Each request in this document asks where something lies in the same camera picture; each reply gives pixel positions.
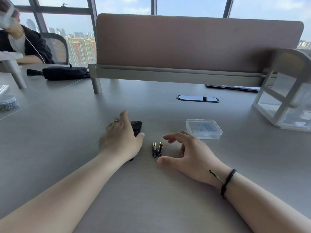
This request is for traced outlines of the flat black folder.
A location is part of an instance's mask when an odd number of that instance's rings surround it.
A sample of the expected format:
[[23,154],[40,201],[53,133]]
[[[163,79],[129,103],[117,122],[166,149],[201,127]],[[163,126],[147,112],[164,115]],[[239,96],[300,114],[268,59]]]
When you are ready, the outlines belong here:
[[243,87],[243,86],[224,86],[224,85],[205,85],[210,89],[221,89],[221,90],[235,90],[235,91],[243,91],[249,93],[258,93],[259,87]]

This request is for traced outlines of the person's right forearm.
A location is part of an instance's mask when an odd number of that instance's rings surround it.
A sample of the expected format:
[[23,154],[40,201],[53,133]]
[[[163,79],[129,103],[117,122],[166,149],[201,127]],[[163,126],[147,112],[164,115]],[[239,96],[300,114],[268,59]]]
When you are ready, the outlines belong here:
[[311,233],[311,220],[233,169],[220,191],[254,233]]

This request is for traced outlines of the clear plastic lidded box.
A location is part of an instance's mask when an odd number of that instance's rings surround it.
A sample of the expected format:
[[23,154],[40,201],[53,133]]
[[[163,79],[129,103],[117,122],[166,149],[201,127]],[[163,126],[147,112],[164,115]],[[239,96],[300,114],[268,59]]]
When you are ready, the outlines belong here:
[[186,129],[192,136],[204,139],[219,139],[223,133],[214,120],[187,120]]

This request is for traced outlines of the grey mesh office chair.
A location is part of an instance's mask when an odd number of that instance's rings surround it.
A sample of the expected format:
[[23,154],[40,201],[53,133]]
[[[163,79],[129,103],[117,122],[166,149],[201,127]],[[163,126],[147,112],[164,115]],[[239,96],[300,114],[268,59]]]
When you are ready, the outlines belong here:
[[41,33],[52,52],[52,59],[57,65],[69,65],[69,53],[66,40],[56,33]]

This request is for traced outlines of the white desktop shelf rack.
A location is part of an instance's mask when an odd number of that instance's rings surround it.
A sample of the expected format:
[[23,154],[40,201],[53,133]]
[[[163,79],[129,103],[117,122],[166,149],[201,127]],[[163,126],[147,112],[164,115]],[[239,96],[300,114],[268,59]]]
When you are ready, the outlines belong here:
[[278,50],[253,106],[278,128],[311,133],[311,50]]

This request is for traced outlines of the black remote control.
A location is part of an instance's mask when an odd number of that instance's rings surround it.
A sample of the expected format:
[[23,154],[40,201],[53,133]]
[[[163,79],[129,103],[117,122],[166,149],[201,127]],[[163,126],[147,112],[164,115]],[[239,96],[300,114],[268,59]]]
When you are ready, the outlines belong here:
[[137,137],[142,129],[142,121],[131,121],[130,123],[134,132],[134,136]]

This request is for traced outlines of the white desk riser stand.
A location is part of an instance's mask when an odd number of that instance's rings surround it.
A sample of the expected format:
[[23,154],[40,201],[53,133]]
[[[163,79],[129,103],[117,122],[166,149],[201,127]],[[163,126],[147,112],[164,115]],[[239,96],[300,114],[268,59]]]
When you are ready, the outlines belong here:
[[21,53],[0,51],[0,73],[10,73],[19,89],[27,88],[17,59],[23,58]]

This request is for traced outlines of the person's right hand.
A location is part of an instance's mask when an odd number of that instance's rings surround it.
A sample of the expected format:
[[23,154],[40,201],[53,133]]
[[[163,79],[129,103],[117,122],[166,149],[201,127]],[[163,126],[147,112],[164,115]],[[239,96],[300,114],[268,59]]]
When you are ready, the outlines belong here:
[[170,168],[217,189],[222,187],[232,169],[221,162],[204,142],[185,131],[166,134],[163,139],[170,144],[181,143],[180,167]]

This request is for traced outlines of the black fabric pouch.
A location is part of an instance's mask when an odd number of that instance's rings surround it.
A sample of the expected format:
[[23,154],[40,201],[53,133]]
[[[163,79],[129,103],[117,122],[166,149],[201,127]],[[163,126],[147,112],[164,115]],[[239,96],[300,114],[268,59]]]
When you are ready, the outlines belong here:
[[65,66],[51,66],[42,69],[41,71],[27,69],[26,74],[29,77],[42,76],[48,81],[64,81],[90,78],[90,72],[86,67],[73,67],[71,64]]

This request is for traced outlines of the clear container of beads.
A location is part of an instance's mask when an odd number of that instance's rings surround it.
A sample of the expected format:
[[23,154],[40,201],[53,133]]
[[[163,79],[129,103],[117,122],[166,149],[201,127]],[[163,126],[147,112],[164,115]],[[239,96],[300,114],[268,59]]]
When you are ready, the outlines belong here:
[[0,85],[0,112],[19,108],[16,97],[10,92],[9,85]]

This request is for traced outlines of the person's left forearm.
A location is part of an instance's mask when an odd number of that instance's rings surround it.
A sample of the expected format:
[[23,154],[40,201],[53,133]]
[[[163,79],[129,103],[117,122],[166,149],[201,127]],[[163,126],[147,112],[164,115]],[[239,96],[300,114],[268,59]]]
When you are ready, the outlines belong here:
[[0,220],[0,233],[72,233],[110,177],[132,157],[99,154]]

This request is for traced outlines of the brown desk divider panel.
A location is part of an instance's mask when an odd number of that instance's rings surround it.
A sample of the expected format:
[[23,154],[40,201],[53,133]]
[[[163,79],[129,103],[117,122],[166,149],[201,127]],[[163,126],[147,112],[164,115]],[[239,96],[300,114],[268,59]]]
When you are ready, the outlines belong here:
[[261,73],[303,30],[300,21],[99,14],[97,64]]

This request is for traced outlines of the person's left hand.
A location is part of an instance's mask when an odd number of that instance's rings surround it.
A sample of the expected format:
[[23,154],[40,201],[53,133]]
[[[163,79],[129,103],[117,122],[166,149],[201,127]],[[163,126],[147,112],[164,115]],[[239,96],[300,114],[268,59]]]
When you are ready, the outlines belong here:
[[107,126],[99,140],[99,156],[110,164],[123,165],[134,158],[142,144],[135,142],[134,132],[125,110]]

